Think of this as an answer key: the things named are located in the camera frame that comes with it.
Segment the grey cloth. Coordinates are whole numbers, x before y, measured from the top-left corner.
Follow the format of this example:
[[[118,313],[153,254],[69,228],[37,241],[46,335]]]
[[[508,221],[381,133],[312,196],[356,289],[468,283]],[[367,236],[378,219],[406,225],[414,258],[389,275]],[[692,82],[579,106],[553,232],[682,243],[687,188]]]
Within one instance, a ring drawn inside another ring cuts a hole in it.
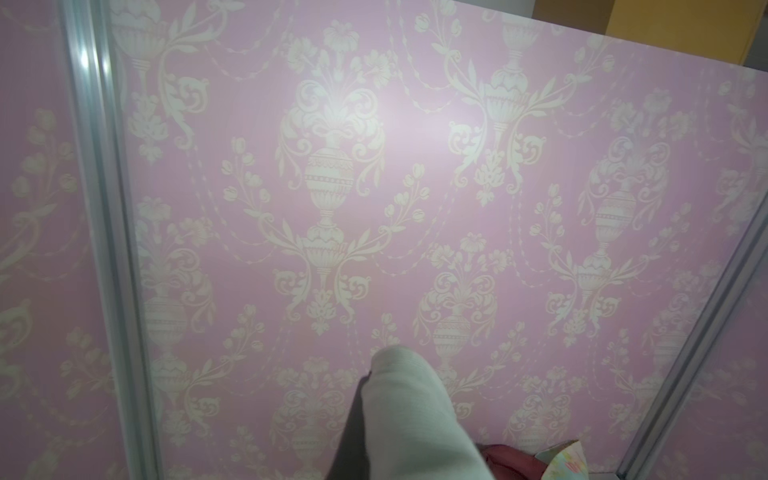
[[[491,479],[448,393],[418,353],[393,345],[360,379],[328,479]]]

